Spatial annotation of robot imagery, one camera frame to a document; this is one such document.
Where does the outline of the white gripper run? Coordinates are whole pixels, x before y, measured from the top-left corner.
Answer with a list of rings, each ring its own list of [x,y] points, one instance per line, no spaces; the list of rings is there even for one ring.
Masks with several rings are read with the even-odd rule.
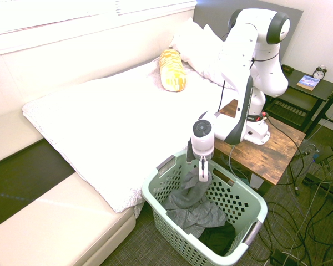
[[[202,156],[199,160],[199,181],[200,182],[208,182],[208,161],[205,156]]]

